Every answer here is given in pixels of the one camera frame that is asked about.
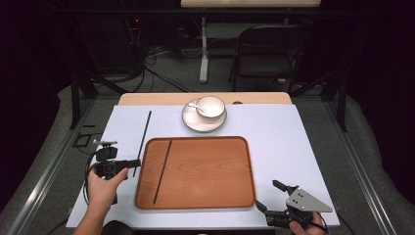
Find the spoon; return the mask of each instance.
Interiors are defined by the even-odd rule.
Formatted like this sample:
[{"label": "spoon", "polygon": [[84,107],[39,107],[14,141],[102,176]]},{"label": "spoon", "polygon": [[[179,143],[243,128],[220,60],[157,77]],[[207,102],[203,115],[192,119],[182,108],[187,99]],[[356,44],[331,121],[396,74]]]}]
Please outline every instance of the spoon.
[{"label": "spoon", "polygon": [[202,112],[204,112],[205,113],[205,111],[204,111],[204,109],[202,109],[200,106],[198,106],[197,104],[193,104],[193,103],[189,103],[189,104],[187,104],[189,107],[193,107],[193,108],[196,108],[196,109],[198,109],[198,110],[200,110],[200,111],[202,111]]}]

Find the black chair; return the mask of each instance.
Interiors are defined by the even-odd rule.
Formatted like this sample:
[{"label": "black chair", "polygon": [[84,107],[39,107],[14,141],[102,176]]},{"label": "black chair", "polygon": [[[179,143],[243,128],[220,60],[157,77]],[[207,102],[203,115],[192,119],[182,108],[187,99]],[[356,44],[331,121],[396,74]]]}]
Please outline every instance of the black chair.
[{"label": "black chair", "polygon": [[291,91],[303,49],[311,39],[311,29],[302,24],[259,25],[244,30],[238,37],[230,80],[233,91],[238,81],[258,84],[264,79],[289,80]]}]

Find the table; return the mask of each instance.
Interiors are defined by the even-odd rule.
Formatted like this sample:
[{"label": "table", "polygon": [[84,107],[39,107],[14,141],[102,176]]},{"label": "table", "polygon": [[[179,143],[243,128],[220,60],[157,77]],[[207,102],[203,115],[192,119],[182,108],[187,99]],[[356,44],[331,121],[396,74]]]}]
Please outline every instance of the table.
[{"label": "table", "polygon": [[[228,119],[212,133],[198,133],[181,121],[187,102],[206,95],[226,103]],[[242,102],[242,105],[231,105]],[[272,186],[272,179],[299,185],[331,208],[333,203],[296,106],[286,93],[163,93],[124,94],[115,106],[103,140],[117,140],[118,160],[137,158],[148,112],[151,121],[144,143],[157,137],[242,136],[250,146],[256,198],[270,210],[283,211],[288,194]],[[264,215],[255,207],[241,209],[144,211],[134,206],[138,174],[129,171],[118,187],[118,204],[106,221],[119,220],[134,229],[266,229]],[[86,211],[79,193],[67,227],[76,227]],[[335,212],[322,213],[327,224],[339,225]]]},{"label": "table", "polygon": [[[181,0],[183,8],[316,8],[321,0]],[[241,25],[233,23],[221,28],[222,23],[216,23],[208,31],[207,20],[202,18],[202,64],[199,82],[208,81],[208,37],[233,38],[237,37],[245,28],[254,24]]]}]

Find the white table leg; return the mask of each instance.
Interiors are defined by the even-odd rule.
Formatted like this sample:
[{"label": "white table leg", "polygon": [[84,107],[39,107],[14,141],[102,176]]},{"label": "white table leg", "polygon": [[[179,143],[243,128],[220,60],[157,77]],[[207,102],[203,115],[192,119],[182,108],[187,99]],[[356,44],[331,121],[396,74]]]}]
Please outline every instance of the white table leg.
[{"label": "white table leg", "polygon": [[200,83],[208,81],[208,43],[207,43],[207,22],[206,18],[202,18],[202,63]]}]

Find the electronic device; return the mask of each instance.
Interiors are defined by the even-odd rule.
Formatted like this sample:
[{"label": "electronic device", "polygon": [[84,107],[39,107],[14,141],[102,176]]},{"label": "electronic device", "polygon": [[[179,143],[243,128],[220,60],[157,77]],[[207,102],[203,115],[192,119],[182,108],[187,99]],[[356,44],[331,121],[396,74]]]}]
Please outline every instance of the electronic device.
[{"label": "electronic device", "polygon": [[[101,145],[103,148],[99,149],[97,152],[92,154],[90,158],[88,159],[88,162],[86,164],[85,169],[85,190],[86,195],[88,194],[88,175],[89,170],[93,166],[95,168],[95,173],[107,180],[112,179],[114,176],[116,176],[120,171],[122,171],[124,168],[135,168],[138,166],[141,166],[140,160],[123,160],[123,161],[116,161],[116,153],[117,148],[111,146],[113,144],[116,144],[116,141],[96,141],[94,140],[94,144]],[[91,165],[93,157],[96,157],[97,162],[93,165]],[[115,195],[113,204],[117,203],[117,197]]]},{"label": "electronic device", "polygon": [[256,207],[265,214],[268,226],[290,228],[292,220],[297,221],[303,228],[308,225],[319,227],[328,233],[327,228],[312,222],[313,212],[332,212],[333,209],[305,192],[299,186],[291,187],[284,185],[278,180],[272,184],[283,192],[288,192],[290,197],[286,201],[287,209],[284,211],[269,211],[259,201],[255,201]]}]

